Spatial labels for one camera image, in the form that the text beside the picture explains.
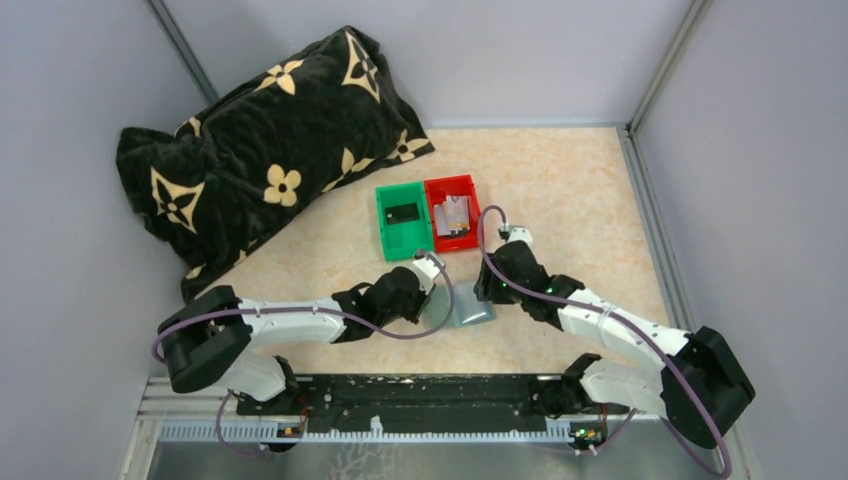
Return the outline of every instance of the plastic bin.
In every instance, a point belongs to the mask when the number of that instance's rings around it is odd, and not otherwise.
[[[386,260],[412,258],[422,248],[433,251],[433,227],[423,183],[378,188],[377,215]]]
[[[480,219],[480,203],[477,201],[477,192],[474,190],[474,181],[471,175],[460,175],[457,177],[436,178],[424,182],[427,194],[428,213],[432,215],[433,207],[445,201],[448,195],[463,195],[470,198],[468,202],[468,216],[471,230],[467,235],[458,238],[440,237],[436,233],[436,224],[431,222],[430,234],[433,238],[436,252],[452,252],[477,248],[477,222]]]

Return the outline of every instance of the gray wall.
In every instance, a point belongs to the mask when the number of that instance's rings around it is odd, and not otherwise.
[[[844,478],[848,3],[715,2],[638,139],[764,478]]]
[[[114,478],[185,273],[130,211],[118,132],[202,101],[140,0],[2,10],[0,477]]]
[[[167,0],[223,95],[352,24],[430,126],[626,121],[690,0]]]

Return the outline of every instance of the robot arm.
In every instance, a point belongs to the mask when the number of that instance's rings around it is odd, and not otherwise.
[[[374,284],[361,283],[312,302],[258,302],[237,297],[230,286],[215,287],[159,326],[171,386],[176,393],[226,387],[247,402],[262,408],[275,404],[273,409],[284,411],[297,391],[294,373],[285,359],[259,355],[254,349],[286,342],[343,343],[373,333],[343,313],[378,328],[399,317],[418,323],[435,288],[437,260],[418,259]],[[203,316],[217,318],[168,331]]]
[[[512,282],[533,292],[568,299],[570,304],[562,306],[511,288],[491,271],[486,261],[474,289],[479,300],[518,304],[534,320],[595,340],[633,362],[622,364],[592,354],[580,357],[563,375],[560,393],[568,397],[569,406],[629,406],[668,419],[699,446],[716,446],[696,407],[663,360],[638,334],[611,316],[625,317],[659,346],[693,386],[724,435],[751,403],[755,392],[718,332],[702,327],[693,334],[627,312],[576,279],[548,275],[533,256],[533,239],[526,228],[505,227],[500,233],[506,244],[488,254],[493,265]],[[550,404],[545,410],[557,414],[551,411]]]

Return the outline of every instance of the wire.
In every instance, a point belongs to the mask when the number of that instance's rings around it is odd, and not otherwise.
[[[218,414],[215,415],[215,436],[218,437],[218,442],[220,442],[221,445],[223,445],[224,448],[226,448],[230,452],[238,455],[239,457],[259,458],[259,457],[265,455],[266,453],[268,453],[268,451],[261,448],[261,446],[260,446],[260,450],[258,452],[245,452],[244,450],[239,450],[238,448],[233,447],[232,445],[227,443],[226,440],[224,440],[224,434],[221,433],[221,417],[224,416],[224,407],[227,406],[227,402],[229,402],[230,398],[232,398],[232,397],[233,397],[233,391],[228,389],[227,394],[224,395],[224,400],[221,401],[221,406],[218,407]]]
[[[601,405],[601,434],[607,436],[607,404]]]
[[[352,313],[347,313],[347,312],[343,312],[341,310],[335,310],[335,309],[332,309],[332,308],[324,308],[324,307],[316,307],[316,308],[313,308],[313,307],[269,307],[269,308],[262,308],[262,309],[257,309],[257,310],[254,310],[254,309],[251,309],[251,308],[229,308],[229,309],[226,309],[226,310],[217,310],[215,312],[209,312],[209,313],[204,313],[202,315],[197,315],[195,317],[187,318],[185,320],[182,320],[180,322],[175,323],[174,325],[171,325],[170,327],[163,330],[162,333],[160,333],[159,335],[156,336],[156,339],[153,341],[153,346],[151,347],[151,353],[153,354],[153,358],[158,360],[160,363],[165,363],[165,358],[159,353],[159,346],[162,344],[162,341],[164,341],[169,335],[172,335],[174,332],[178,332],[178,331],[180,331],[184,328],[190,327],[192,325],[196,325],[198,323],[208,322],[209,320],[214,320],[216,318],[226,317],[226,316],[230,316],[230,315],[267,315],[267,314],[276,314],[276,313],[307,313],[307,312],[325,313],[325,314],[328,314],[328,315],[337,315],[337,316],[340,316],[340,317],[350,319],[350,320],[352,320],[352,321],[354,321],[354,322],[356,322],[360,325],[363,325],[367,328],[370,328],[371,330],[373,330],[373,331],[375,331],[379,334],[385,335],[389,338],[394,338],[396,340],[415,340],[417,338],[424,338],[426,336],[429,336],[429,335],[432,335],[432,334],[438,332],[439,330],[444,328],[445,325],[448,324],[448,322],[451,319],[451,316],[453,315],[454,306],[456,305],[456,294],[454,292],[453,283],[451,283],[450,276],[448,275],[447,270],[442,265],[442,263],[439,261],[439,259],[435,256],[435,254],[433,254],[432,252],[424,251],[424,250],[419,250],[418,253],[423,254],[425,257],[430,259],[430,261],[433,262],[436,265],[436,268],[439,269],[439,274],[445,280],[445,286],[447,287],[447,290],[448,290],[448,311],[445,314],[445,319],[442,320],[442,323],[436,325],[435,327],[431,328],[430,330],[425,330],[424,332],[415,333],[415,334],[412,334],[412,335],[400,335],[400,334],[397,334],[397,333],[392,333],[392,332],[383,330],[382,328],[378,327],[377,325],[374,325],[373,323],[369,322],[368,320],[360,318],[360,317],[358,317],[358,316],[356,316]],[[233,454],[238,455],[240,457],[244,457],[244,458],[258,458],[258,457],[264,455],[265,453],[267,453],[267,450],[263,449],[263,450],[260,450],[258,452],[245,452],[245,451],[239,450],[239,449],[233,447],[232,445],[230,445],[229,443],[227,443],[227,441],[224,440],[223,433],[221,433],[221,418],[224,416],[224,408],[227,406],[227,402],[229,402],[230,398],[232,398],[233,395],[234,395],[234,392],[232,390],[228,389],[227,394],[224,395],[224,399],[221,401],[221,406],[218,407],[218,413],[217,413],[217,415],[215,415],[215,436],[218,437],[218,441],[221,443],[221,445],[224,448],[226,448],[227,450],[229,450],[230,452],[232,452]],[[300,413],[301,422],[300,422],[300,427],[299,427],[299,430],[301,431],[301,433],[303,432],[303,427],[306,424],[306,420],[309,418],[309,405],[306,403],[305,399],[303,400],[303,404],[304,404],[304,409]]]
[[[582,308],[584,310],[589,310],[591,312],[604,313],[603,308],[596,307],[595,305],[592,305],[592,304],[589,304],[589,303],[578,302],[576,300],[570,300],[570,299],[562,298],[562,297],[555,297],[553,295],[546,295],[544,293],[534,292],[533,290],[530,290],[528,288],[524,288],[521,285],[519,285],[519,284],[513,282],[512,280],[510,280],[509,278],[507,278],[506,275],[504,275],[500,270],[498,270],[497,267],[495,266],[494,262],[492,262],[492,259],[489,258],[489,253],[486,251],[486,244],[483,242],[484,220],[486,218],[486,214],[489,213],[492,210],[497,211],[501,216],[501,223],[503,225],[507,225],[506,212],[504,212],[503,208],[501,208],[497,205],[489,205],[488,207],[484,208],[483,211],[480,213],[480,219],[477,222],[477,241],[480,245],[480,251],[483,254],[483,261],[486,263],[486,266],[489,267],[489,270],[491,270],[492,273],[496,277],[498,277],[503,283],[507,284],[510,288],[512,288],[512,289],[514,289],[518,292],[521,292],[524,295],[528,295],[528,296],[531,296],[531,297],[538,298],[540,300],[545,300],[545,301],[560,304],[560,305],[575,306],[575,307],[578,307],[578,308]],[[683,388],[683,391],[686,393],[686,396],[689,397],[689,400],[692,401],[692,404],[695,406],[695,409],[698,411],[698,413],[701,415],[701,418],[704,420],[704,423],[707,425],[707,429],[710,431],[710,434],[712,434],[713,439],[715,440],[716,445],[718,446],[719,452],[721,453],[721,459],[722,459],[722,463],[724,465],[723,470],[721,472],[715,472],[715,471],[713,471],[709,468],[705,468],[705,470],[707,470],[707,472],[709,472],[711,474],[714,474],[717,477],[729,478],[730,474],[733,471],[733,468],[730,464],[730,453],[727,450],[727,444],[725,443],[724,439],[722,438],[721,432],[719,431],[718,426],[713,421],[712,416],[710,416],[710,413],[707,411],[707,407],[704,405],[704,403],[701,401],[701,399],[698,398],[698,394],[695,393],[695,390],[692,388],[692,385],[690,385],[689,382],[686,381],[686,377],[683,376],[683,373],[680,371],[680,369],[677,368],[677,366],[662,351],[662,349],[651,339],[651,337],[649,335],[647,335],[640,328],[638,328],[636,325],[634,325],[633,322],[628,320],[626,317],[624,317],[623,315],[621,315],[621,314],[619,314],[615,311],[610,311],[609,316],[611,318],[617,320],[619,323],[621,323],[622,325],[627,327],[629,330],[631,330],[633,333],[635,333],[639,338],[641,338],[642,341],[644,341],[645,344],[647,344],[648,347],[650,347],[651,350],[653,350],[659,356],[660,360],[662,360],[662,362],[665,364],[665,366],[668,368],[668,370],[671,372],[671,374],[674,376],[674,378],[677,379],[678,383],[680,383],[680,386],[681,386],[681,388]],[[677,434],[677,435],[675,435],[674,438],[678,440],[680,445],[683,447],[684,450],[686,450],[687,453],[689,453],[689,455],[692,457],[692,459],[695,460],[695,462],[698,463],[698,465],[700,465],[702,468],[706,467],[706,464],[704,464],[704,462],[700,459],[700,457],[698,457],[695,454],[694,450],[692,450],[692,448],[688,444],[686,444],[686,442],[683,440],[683,437],[680,435],[680,433],[679,432],[674,432],[674,433]],[[610,438],[607,440],[607,442],[604,443],[604,445],[609,443],[609,441],[612,440],[614,438],[614,436],[615,436],[615,434],[611,435]]]
[[[159,346],[162,344],[162,341],[165,340],[169,335],[174,332],[178,332],[184,328],[190,327],[191,325],[195,325],[198,323],[208,322],[209,320],[214,320],[216,318],[228,317],[230,315],[267,315],[267,314],[277,314],[277,313],[325,313],[327,315],[335,315],[339,317],[347,318],[348,320],[352,320],[364,327],[367,327],[381,335],[384,335],[389,338],[394,338],[395,340],[415,340],[418,338],[424,338],[430,336],[439,330],[443,329],[451,319],[451,315],[453,315],[454,306],[456,304],[456,295],[453,289],[453,283],[448,276],[448,272],[445,270],[445,267],[442,266],[441,262],[436,258],[436,256],[431,252],[425,252],[420,250],[419,253],[423,253],[423,255],[430,259],[435,265],[436,268],[439,269],[439,274],[441,274],[442,278],[445,280],[445,286],[448,290],[448,311],[445,314],[445,319],[442,320],[442,323],[436,325],[430,330],[425,330],[420,333],[414,333],[411,335],[401,335],[397,333],[392,333],[387,330],[383,330],[382,328],[374,325],[373,323],[365,320],[364,318],[358,317],[352,313],[343,312],[341,310],[336,310],[333,308],[325,308],[325,307],[311,307],[311,306],[298,306],[298,307],[268,307],[261,309],[252,309],[252,308],[229,308],[226,310],[217,310],[214,312],[204,313],[202,315],[197,315],[195,317],[187,318],[180,322],[171,325],[162,331],[159,335],[156,336],[156,339],[153,341],[153,346],[151,347],[151,353],[153,354],[153,358],[158,360],[160,363],[165,363],[165,358],[162,354],[159,353]]]

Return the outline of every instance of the pillow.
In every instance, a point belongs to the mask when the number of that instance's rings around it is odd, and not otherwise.
[[[126,128],[133,211],[189,266],[192,299],[319,195],[434,150],[379,44],[344,27],[271,66],[172,136]]]

